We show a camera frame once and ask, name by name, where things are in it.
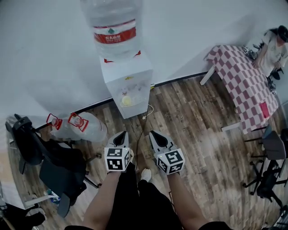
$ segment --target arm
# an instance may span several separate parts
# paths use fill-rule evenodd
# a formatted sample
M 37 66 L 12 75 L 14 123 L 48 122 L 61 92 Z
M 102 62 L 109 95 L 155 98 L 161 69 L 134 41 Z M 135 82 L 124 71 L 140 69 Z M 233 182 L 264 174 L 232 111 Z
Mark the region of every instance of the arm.
M 264 46 L 262 47 L 259 56 L 257 57 L 257 59 L 253 62 L 253 66 L 255 68 L 259 68 L 259 65 L 261 63 L 261 60 L 263 59 L 263 57 L 265 56 L 266 52 L 268 49 L 268 45 L 264 44 Z
M 104 230 L 110 219 L 115 192 L 121 173 L 109 173 L 97 195 L 94 197 L 84 215 L 83 226 L 93 230 Z
M 167 177 L 174 207 L 183 227 L 187 230 L 198 230 L 204 224 L 207 224 L 208 221 L 203 216 L 193 195 L 188 192 L 180 175 L 174 173 Z
M 276 67 L 277 69 L 284 68 L 287 60 L 288 60 L 288 54 L 286 53 L 285 56 L 280 59 L 279 65 L 278 65 L 278 66 L 275 66 L 275 67 Z

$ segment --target water bottle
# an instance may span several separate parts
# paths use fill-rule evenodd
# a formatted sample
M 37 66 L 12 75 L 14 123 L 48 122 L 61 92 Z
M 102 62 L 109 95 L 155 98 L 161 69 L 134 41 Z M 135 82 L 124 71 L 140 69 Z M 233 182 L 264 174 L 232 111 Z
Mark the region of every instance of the water bottle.
M 91 113 L 79 115 L 72 113 L 68 119 L 72 131 L 81 139 L 91 142 L 101 142 L 106 138 L 107 127 Z
M 71 139 L 74 141 L 81 140 L 81 137 L 72 131 L 72 126 L 68 123 L 69 116 L 61 114 L 57 117 L 50 113 L 46 120 L 47 124 L 52 125 L 50 133 L 56 138 Z
M 81 5 L 101 57 L 120 62 L 139 52 L 142 0 L 82 0 Z

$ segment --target hand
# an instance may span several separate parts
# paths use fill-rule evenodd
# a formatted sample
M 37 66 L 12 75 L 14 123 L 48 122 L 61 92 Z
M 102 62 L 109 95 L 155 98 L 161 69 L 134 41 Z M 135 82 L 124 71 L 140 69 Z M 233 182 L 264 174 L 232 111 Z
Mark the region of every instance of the hand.
M 275 66 L 275 68 L 276 68 L 277 70 L 281 68 L 280 62 L 275 62 L 275 63 L 274 63 L 274 66 Z
M 257 58 L 254 62 L 253 62 L 253 67 L 258 69 L 259 68 L 259 59 Z

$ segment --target red label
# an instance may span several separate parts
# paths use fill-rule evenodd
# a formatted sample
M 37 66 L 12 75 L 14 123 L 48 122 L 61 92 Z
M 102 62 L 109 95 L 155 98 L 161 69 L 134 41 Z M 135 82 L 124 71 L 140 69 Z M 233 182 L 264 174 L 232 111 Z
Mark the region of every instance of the red label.
M 127 31 L 123 31 L 119 34 L 105 35 L 105 34 L 96 34 L 94 33 L 94 38 L 96 41 L 103 44 L 114 44 L 127 41 L 136 36 L 136 27 L 133 27 Z

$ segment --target cap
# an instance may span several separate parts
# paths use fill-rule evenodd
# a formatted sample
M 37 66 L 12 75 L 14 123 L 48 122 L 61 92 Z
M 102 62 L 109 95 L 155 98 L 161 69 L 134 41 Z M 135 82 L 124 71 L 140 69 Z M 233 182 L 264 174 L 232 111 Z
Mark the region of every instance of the cap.
M 285 26 L 279 26 L 278 35 L 284 42 L 288 42 L 288 30 Z

